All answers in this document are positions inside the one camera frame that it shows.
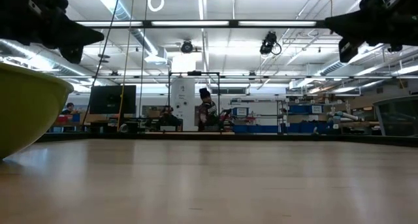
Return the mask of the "yellow-green plastic bowl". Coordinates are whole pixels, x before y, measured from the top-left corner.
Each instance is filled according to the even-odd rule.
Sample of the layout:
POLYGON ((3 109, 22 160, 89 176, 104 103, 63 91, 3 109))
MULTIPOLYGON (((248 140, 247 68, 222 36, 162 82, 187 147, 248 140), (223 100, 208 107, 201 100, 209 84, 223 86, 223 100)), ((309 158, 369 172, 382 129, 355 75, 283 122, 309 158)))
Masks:
POLYGON ((0 63, 0 160, 37 141, 73 91, 60 78, 0 63))

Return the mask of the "wooden shelf rack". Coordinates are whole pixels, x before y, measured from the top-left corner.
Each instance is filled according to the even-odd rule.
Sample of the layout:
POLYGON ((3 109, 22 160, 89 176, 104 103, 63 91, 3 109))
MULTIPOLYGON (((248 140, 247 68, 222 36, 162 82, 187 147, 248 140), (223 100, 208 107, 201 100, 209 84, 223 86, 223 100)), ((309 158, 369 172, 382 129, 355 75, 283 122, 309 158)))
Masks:
POLYGON ((325 132, 318 132, 317 128, 313 133, 282 133, 292 135, 325 135, 333 133, 341 133, 343 129, 367 129, 378 126, 377 121, 366 121, 364 118, 354 116, 342 111, 335 111, 333 104, 299 104, 295 102, 286 102, 278 109, 277 123, 278 126, 291 123, 327 123, 332 125, 325 132))

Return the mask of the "black table frame rail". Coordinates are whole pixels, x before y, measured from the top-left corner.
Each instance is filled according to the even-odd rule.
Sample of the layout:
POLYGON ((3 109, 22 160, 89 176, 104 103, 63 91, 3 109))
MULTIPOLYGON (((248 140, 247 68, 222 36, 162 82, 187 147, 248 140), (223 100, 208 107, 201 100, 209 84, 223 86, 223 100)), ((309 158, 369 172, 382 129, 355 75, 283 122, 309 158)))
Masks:
POLYGON ((226 133, 45 133, 40 142, 67 140, 108 139, 108 140, 206 140, 206 141, 293 141, 293 142, 353 142, 418 148, 418 137, 372 136, 372 135, 231 135, 226 133))

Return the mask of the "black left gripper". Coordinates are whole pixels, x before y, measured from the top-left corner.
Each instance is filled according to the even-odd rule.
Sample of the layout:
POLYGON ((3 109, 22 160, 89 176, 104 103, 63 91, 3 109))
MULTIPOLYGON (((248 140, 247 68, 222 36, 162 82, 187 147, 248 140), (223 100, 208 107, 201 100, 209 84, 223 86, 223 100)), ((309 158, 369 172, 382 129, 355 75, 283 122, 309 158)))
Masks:
POLYGON ((105 36, 68 19, 68 5, 67 0, 0 0, 0 39, 59 48, 63 58, 79 64, 84 46, 102 41, 105 36))

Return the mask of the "black monitor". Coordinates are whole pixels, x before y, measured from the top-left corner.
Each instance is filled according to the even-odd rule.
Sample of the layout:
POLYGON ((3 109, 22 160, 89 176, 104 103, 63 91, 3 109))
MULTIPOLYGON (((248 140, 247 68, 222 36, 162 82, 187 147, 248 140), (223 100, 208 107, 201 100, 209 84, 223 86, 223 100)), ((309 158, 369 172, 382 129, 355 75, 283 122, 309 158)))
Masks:
POLYGON ((136 112, 136 86, 93 86, 89 99, 90 114, 123 114, 136 112))

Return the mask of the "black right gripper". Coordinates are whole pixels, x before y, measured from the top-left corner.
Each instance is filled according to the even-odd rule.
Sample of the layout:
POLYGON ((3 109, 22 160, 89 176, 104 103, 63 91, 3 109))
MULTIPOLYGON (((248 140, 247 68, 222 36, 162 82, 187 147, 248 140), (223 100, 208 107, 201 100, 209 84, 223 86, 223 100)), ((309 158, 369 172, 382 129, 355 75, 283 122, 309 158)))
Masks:
POLYGON ((418 0, 362 0, 360 10, 324 20, 326 28, 343 37, 338 43, 340 62, 348 63, 359 53, 362 12, 371 23, 369 45, 385 43, 396 51, 403 45, 418 46, 418 0))

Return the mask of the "row of blue bins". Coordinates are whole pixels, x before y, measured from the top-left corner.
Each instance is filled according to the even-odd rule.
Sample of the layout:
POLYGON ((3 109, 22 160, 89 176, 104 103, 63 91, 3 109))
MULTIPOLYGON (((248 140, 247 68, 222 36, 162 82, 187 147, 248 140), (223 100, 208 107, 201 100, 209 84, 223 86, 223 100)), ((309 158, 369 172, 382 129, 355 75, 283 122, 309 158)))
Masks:
POLYGON ((318 132, 325 132, 328 127, 332 125, 327 123, 291 123, 289 126, 286 124, 277 125, 235 125, 233 126, 233 132, 235 133, 313 133, 317 128, 318 132))

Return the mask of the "black metal frame stand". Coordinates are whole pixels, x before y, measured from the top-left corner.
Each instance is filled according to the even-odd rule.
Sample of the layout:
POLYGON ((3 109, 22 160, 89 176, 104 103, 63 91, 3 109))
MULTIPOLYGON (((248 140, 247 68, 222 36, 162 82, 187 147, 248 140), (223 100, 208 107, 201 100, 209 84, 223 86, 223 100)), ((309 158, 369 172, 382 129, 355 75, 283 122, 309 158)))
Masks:
POLYGON ((220 73, 219 72, 201 72, 201 71, 189 71, 189 72, 169 72, 168 75, 168 105, 170 105, 170 88, 173 80, 177 78, 192 78, 195 81, 195 107, 198 106, 198 104, 201 102, 198 100, 198 93, 197 93, 197 87, 196 83, 199 80, 211 80, 217 84, 218 87, 220 87, 220 73))

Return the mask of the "silver air duct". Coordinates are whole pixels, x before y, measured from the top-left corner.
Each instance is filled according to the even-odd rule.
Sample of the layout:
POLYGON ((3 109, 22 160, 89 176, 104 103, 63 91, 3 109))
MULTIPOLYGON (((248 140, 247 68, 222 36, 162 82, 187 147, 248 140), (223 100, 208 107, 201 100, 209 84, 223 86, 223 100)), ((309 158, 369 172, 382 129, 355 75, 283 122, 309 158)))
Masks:
POLYGON ((100 0, 100 2, 112 13, 114 20, 125 22, 131 36, 141 45, 145 53, 145 62, 154 65, 166 65, 168 63, 164 50, 160 50, 148 39, 144 30, 139 29, 139 23, 134 23, 133 8, 128 10, 123 0, 100 0))

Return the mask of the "white pillar with sockets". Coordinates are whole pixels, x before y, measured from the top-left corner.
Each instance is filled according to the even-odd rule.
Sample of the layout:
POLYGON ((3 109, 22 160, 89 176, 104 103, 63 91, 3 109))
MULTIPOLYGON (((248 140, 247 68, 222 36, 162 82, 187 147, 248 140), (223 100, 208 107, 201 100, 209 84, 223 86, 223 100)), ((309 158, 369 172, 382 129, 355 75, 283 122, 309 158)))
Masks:
POLYGON ((195 81, 192 78, 177 78, 170 88, 170 105, 173 114, 182 120, 183 131, 195 131, 195 81))

